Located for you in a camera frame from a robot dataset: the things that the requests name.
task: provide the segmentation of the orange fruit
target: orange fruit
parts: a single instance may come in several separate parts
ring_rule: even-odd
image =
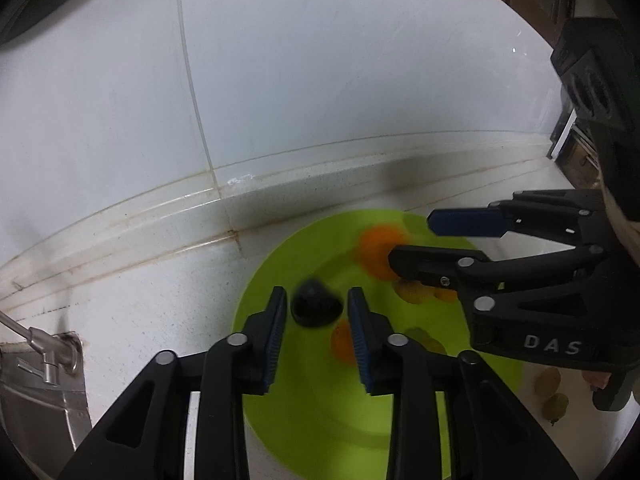
[[[351,327],[348,320],[341,319],[334,331],[331,332],[331,350],[338,360],[355,366],[356,354],[353,351]]]
[[[398,276],[389,266],[389,253],[395,246],[407,243],[409,237],[402,229],[389,224],[375,225],[360,235],[355,249],[356,260],[369,276],[392,282]]]

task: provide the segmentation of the faucet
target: faucet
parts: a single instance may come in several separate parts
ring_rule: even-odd
[[[27,340],[28,345],[42,356],[43,369],[34,368],[27,361],[18,359],[17,367],[27,373],[36,375],[45,384],[58,386],[58,366],[61,365],[69,374],[78,368],[78,349],[73,343],[34,328],[27,328],[0,311],[0,323]]]

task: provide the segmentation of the tile grout line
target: tile grout line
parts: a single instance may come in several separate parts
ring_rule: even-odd
[[[189,62],[189,52],[187,49],[187,38],[184,31],[184,12],[182,10],[182,0],[176,0],[177,8],[178,8],[178,25],[180,27],[180,42],[182,43],[182,56],[184,57],[184,67],[187,72],[187,81],[189,82],[189,91],[191,93],[191,102],[193,103],[193,111],[196,115],[196,122],[198,123],[198,130],[200,132],[200,140],[202,141],[202,147],[204,149],[204,153],[207,156],[207,164],[209,165],[209,174],[213,181],[213,186],[216,188],[219,197],[222,197],[222,191],[220,186],[218,185],[218,180],[216,178],[216,173],[213,171],[213,163],[211,161],[211,155],[209,154],[209,146],[207,145],[207,138],[204,135],[204,127],[202,126],[202,118],[200,117],[200,110],[198,108],[198,100],[196,99],[196,91],[193,86],[193,77],[191,75],[191,63]],[[229,228],[232,229],[231,219],[229,218],[229,214],[226,211],[226,207],[222,208],[224,211],[224,215],[226,217],[226,222],[229,225]],[[240,247],[239,241],[236,239],[236,243],[238,247]]]

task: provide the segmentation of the stainless steel sink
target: stainless steel sink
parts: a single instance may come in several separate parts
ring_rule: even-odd
[[[42,355],[26,342],[0,344],[0,422],[43,480],[59,475],[91,430],[81,345],[72,333],[61,338],[76,346],[79,359],[73,374],[59,367],[57,385],[39,376]]]

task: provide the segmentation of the metal pipe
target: metal pipe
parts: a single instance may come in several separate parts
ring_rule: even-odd
[[[14,321],[1,310],[0,310],[0,323],[2,323],[8,329],[13,330],[15,333],[21,335],[25,339],[31,338],[31,332],[27,327],[24,327],[17,321]]]
[[[31,348],[33,348],[36,352],[44,356],[45,363],[60,363],[66,366],[74,366],[74,360],[76,356],[73,352],[71,343],[67,343],[65,341],[62,341],[62,339],[53,337],[51,334],[45,332],[44,330],[34,328],[33,326],[29,329],[27,343],[29,343],[29,346],[31,346]],[[48,352],[53,352],[52,355],[55,357],[56,362],[47,360]]]

